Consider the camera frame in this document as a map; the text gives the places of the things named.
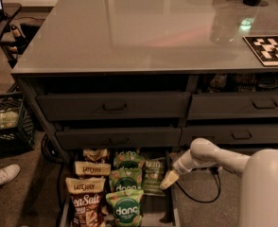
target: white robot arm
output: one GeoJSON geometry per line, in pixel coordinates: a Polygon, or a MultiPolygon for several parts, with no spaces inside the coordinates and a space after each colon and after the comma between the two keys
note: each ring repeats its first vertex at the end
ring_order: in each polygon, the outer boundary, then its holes
{"type": "Polygon", "coordinates": [[[167,189],[194,168],[210,166],[223,166],[241,175],[239,227],[278,226],[278,149],[248,156],[198,138],[188,151],[173,159],[161,188],[167,189]]]}

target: cabinet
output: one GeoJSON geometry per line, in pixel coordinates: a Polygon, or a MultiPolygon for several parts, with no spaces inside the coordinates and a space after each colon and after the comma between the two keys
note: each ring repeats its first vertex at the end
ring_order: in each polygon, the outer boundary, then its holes
{"type": "Polygon", "coordinates": [[[204,77],[278,73],[242,39],[278,35],[278,0],[192,1],[60,0],[51,11],[12,75],[67,164],[90,146],[278,143],[278,91],[202,90],[204,77]]]}

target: gray floor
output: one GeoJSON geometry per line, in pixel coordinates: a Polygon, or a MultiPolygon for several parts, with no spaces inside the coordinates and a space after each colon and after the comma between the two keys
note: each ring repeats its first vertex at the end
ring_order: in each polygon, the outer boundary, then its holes
{"type": "MultiPolygon", "coordinates": [[[[19,17],[43,18],[44,13],[20,13],[19,17]]],[[[13,83],[10,67],[0,49],[0,94],[13,83]]],[[[0,159],[0,168],[18,164],[18,177],[0,188],[0,226],[48,227],[56,226],[60,211],[57,194],[57,179],[60,165],[50,163],[41,154],[43,132],[36,138],[35,150],[14,157],[0,159]]],[[[213,203],[197,203],[189,200],[177,186],[176,200],[180,225],[188,227],[233,227],[237,222],[239,179],[223,170],[221,196],[213,203]]],[[[195,171],[182,176],[180,184],[194,198],[210,200],[217,193],[214,179],[205,171],[195,171]]]]}

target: plastic basket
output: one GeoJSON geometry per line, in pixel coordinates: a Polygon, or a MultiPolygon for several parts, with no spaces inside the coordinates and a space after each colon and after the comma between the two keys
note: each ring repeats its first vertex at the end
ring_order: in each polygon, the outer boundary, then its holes
{"type": "Polygon", "coordinates": [[[0,95],[0,112],[8,109],[18,109],[18,120],[14,127],[0,129],[0,158],[33,150],[35,145],[34,114],[22,93],[0,95]]]}

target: gray countertop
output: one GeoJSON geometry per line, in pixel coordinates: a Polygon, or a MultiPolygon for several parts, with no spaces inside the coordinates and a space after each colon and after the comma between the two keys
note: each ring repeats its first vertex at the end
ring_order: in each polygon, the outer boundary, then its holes
{"type": "Polygon", "coordinates": [[[278,71],[252,35],[278,35],[278,0],[59,0],[12,75],[278,71]]]}

